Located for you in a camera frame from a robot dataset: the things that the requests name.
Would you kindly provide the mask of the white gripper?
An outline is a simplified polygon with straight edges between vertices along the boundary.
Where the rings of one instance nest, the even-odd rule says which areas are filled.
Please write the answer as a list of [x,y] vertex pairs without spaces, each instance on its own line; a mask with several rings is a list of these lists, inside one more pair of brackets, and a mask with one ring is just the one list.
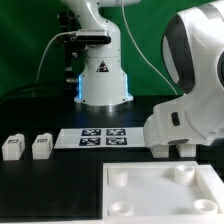
[[164,102],[153,108],[143,127],[148,148],[178,144],[219,145],[224,143],[224,112],[210,110],[207,120],[202,113],[187,114],[187,96]]

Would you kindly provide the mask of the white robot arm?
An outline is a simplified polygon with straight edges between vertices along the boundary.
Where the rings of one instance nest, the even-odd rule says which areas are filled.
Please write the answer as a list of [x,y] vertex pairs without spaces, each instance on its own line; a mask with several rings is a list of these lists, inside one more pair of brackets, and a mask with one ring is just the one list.
[[[114,108],[131,101],[121,68],[120,30],[99,9],[141,0],[61,1],[77,16],[81,29],[75,39],[87,50],[75,101],[91,108]],[[212,145],[223,140],[224,0],[175,14],[161,47],[165,67],[184,95],[153,108],[143,128],[145,145]]]

